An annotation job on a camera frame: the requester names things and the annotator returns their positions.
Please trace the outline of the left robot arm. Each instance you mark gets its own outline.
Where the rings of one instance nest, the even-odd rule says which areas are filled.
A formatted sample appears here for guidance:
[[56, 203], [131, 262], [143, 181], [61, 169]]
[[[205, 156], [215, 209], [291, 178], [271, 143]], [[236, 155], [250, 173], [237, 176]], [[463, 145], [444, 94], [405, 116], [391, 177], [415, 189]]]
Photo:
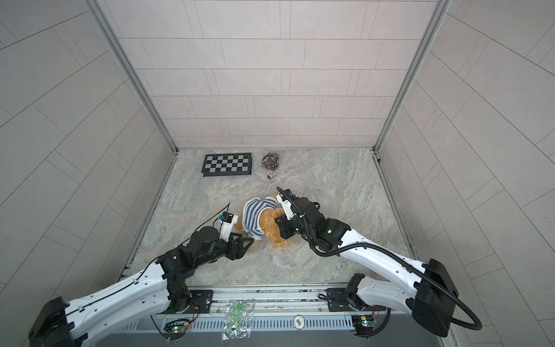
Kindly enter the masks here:
[[139, 273], [79, 299], [47, 302], [30, 328], [29, 344], [91, 346], [135, 320], [184, 312], [192, 307], [186, 280], [196, 269], [221, 257], [238, 260], [253, 242], [240, 233], [222, 239], [216, 228], [203, 227], [188, 245], [157, 256]]

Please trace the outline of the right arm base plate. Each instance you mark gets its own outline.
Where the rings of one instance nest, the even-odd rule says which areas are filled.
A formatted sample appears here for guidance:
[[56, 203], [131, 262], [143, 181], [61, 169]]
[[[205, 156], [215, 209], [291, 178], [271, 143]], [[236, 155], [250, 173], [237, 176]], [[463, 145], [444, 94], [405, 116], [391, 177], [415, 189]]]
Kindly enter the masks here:
[[380, 305], [355, 308], [349, 303], [345, 289], [342, 288], [329, 288], [324, 294], [318, 294], [318, 298], [327, 302], [330, 312], [387, 312], [387, 308]]

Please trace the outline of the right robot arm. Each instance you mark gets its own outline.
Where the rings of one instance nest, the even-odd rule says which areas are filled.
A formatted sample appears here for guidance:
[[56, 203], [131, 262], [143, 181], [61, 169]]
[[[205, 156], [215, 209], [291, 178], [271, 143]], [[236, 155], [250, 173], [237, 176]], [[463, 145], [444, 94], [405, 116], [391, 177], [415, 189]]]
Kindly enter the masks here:
[[324, 217], [319, 204], [307, 198], [281, 191], [277, 201], [284, 210], [276, 219], [282, 237], [298, 234], [320, 257], [344, 257], [382, 277], [374, 280], [361, 273], [353, 275], [340, 301], [342, 305], [355, 311], [378, 307], [401, 311], [427, 331], [447, 336], [455, 311], [452, 298], [457, 293], [444, 270], [436, 273], [421, 261], [381, 247], [348, 224]]

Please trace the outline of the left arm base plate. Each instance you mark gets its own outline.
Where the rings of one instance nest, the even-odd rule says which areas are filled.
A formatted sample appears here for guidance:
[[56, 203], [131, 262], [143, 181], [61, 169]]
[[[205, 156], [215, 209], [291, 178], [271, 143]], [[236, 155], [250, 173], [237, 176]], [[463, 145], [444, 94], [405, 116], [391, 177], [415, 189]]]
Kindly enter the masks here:
[[210, 311], [213, 295], [213, 290], [190, 290], [188, 298], [179, 299], [177, 304], [171, 302], [166, 310], [160, 312], [160, 315], [207, 314]]

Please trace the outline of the brown teddy bear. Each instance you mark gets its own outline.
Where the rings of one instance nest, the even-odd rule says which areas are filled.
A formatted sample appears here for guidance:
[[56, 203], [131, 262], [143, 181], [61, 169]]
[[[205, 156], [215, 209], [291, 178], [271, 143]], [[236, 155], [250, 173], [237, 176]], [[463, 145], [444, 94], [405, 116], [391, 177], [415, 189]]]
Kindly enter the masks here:
[[[275, 222], [275, 219], [279, 216], [282, 216], [283, 214], [284, 214], [284, 211], [281, 208], [276, 208], [274, 210], [271, 210], [271, 209], [265, 210], [262, 213], [262, 216], [260, 218], [260, 226], [264, 231], [264, 237], [260, 241], [266, 238], [271, 242], [274, 248], [278, 248], [278, 249], [285, 249], [291, 245], [289, 240], [283, 239], [281, 237], [280, 228]], [[236, 230], [250, 237], [247, 234], [247, 232], [244, 231], [241, 225], [241, 222], [242, 222], [242, 215], [238, 218], [238, 222], [235, 225]]]

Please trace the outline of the striped knit bear sweater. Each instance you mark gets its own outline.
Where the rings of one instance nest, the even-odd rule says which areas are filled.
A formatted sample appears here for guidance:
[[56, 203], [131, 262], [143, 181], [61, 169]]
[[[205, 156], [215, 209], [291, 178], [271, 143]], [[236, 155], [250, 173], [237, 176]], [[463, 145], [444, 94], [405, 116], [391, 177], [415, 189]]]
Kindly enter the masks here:
[[264, 199], [252, 198], [244, 205], [241, 225], [244, 231], [254, 240], [260, 241], [264, 237], [264, 231], [260, 226], [260, 218], [265, 210], [274, 210], [278, 201], [274, 197]]

